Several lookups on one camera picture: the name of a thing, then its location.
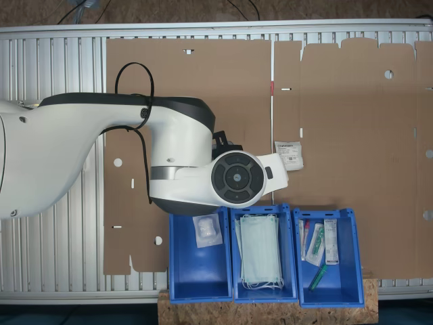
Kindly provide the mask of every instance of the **cardboard sheet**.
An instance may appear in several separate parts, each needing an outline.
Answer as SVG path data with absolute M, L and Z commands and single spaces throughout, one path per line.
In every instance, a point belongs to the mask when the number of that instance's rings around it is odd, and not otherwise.
M 351 207 L 364 270 L 433 277 L 433 44 L 275 43 L 275 141 L 300 141 L 304 169 L 275 201 Z M 392 71 L 390 79 L 386 71 Z
M 155 96 L 201 98 L 216 116 L 215 131 L 224 130 L 228 140 L 252 154 L 271 153 L 269 41 L 109 39 L 107 92 L 114 92 L 118 71 L 129 62 L 150 69 Z M 128 67 L 119 93 L 149 92 L 145 70 Z M 150 164 L 150 132 L 141 130 Z M 121 167 L 114 166 L 116 158 L 122 159 Z M 104 274 L 130 274 L 129 256 L 137 272 L 165 271 L 168 215 L 148 204 L 141 142 L 125 130 L 106 134 L 104 218 Z M 154 244 L 156 236 L 162 238 L 160 246 Z

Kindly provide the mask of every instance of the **blue storage bin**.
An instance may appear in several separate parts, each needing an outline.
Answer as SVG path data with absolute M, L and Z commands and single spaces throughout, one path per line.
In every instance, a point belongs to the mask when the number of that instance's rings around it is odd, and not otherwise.
M 280 289 L 264 288 L 249 290 L 242 286 L 241 257 L 237 246 L 235 220 L 243 215 L 276 214 L 279 218 L 278 244 L 281 272 L 284 287 Z M 296 291 L 296 266 L 294 245 L 291 231 L 290 208 L 287 204 L 270 207 L 249 207 L 245 209 L 230 209 L 231 221 L 231 253 L 233 255 L 233 287 L 235 303 L 295 303 L 298 301 Z
M 197 248 L 192 217 L 170 214 L 170 302 L 232 301 L 227 208 L 217 211 L 223 243 Z
M 292 211 L 296 230 L 296 266 L 299 285 L 299 304 L 302 308 L 320 307 L 364 307 L 364 287 L 359 256 L 357 224 L 352 209 L 337 211 Z M 301 261 L 299 220 L 304 224 L 310 220 L 310 230 L 306 239 L 306 249 L 313 237 L 316 223 L 324 219 L 337 219 L 337 245 L 340 263 L 328 265 L 319 285 L 311 292 L 309 286 L 319 267 Z M 325 263 L 325 253 L 321 266 Z

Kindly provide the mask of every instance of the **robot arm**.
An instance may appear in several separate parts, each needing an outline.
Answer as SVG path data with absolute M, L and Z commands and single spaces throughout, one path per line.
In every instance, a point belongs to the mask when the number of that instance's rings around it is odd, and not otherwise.
M 143 98 L 133 95 L 67 93 L 43 100 L 35 110 L 15 113 L 10 113 L 10 104 L 0 103 L 0 219 L 34 215 L 57 202 L 104 129 L 140 124 L 146 114 Z M 152 131 L 150 196 L 165 211 L 197 215 L 219 206 L 247 207 L 287 186 L 278 155 L 227 152 L 212 161 L 214 121 L 202 100 L 154 98 L 145 125 Z M 230 165 L 230 154 L 248 157 L 249 163 Z M 256 185 L 254 176 L 259 178 Z M 240 184 L 241 189 L 231 187 Z M 229 190 L 235 194 L 227 197 Z

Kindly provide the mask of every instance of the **wooden board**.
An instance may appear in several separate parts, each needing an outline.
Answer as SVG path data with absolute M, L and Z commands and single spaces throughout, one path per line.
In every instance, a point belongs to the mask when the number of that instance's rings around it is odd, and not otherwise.
M 159 324 L 372 324 L 379 322 L 378 281 L 364 280 L 365 308 L 302 309 L 297 303 L 170 304 L 167 291 L 158 299 Z

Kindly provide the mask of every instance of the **sterile package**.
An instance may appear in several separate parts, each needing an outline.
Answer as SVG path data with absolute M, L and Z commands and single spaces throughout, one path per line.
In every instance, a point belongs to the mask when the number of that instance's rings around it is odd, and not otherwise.
M 325 219 L 325 262 L 338 264 L 337 219 Z
M 275 150 L 283 160 L 286 171 L 297 171 L 304 168 L 300 142 L 275 141 Z
M 196 229 L 197 247 L 220 245 L 223 243 L 223 236 L 219 227 L 218 214 L 200 215 L 192 217 Z
M 304 220 L 299 220 L 299 239 L 300 239 L 300 257 L 302 261 L 305 261 L 302 258 L 302 247 L 304 246 Z
M 314 226 L 313 237 L 311 238 L 309 251 L 306 254 L 306 261 L 320 266 L 322 261 L 323 252 L 325 250 L 325 234 L 323 224 L 316 223 Z
M 244 288 L 283 288 L 276 215 L 244 215 L 235 224 Z
M 306 239 L 309 236 L 309 230 L 310 230 L 310 221 L 306 220 L 305 225 L 302 224 L 303 232 L 302 232 L 302 241 L 300 245 L 300 259 L 301 261 L 305 261 L 305 255 L 306 255 Z

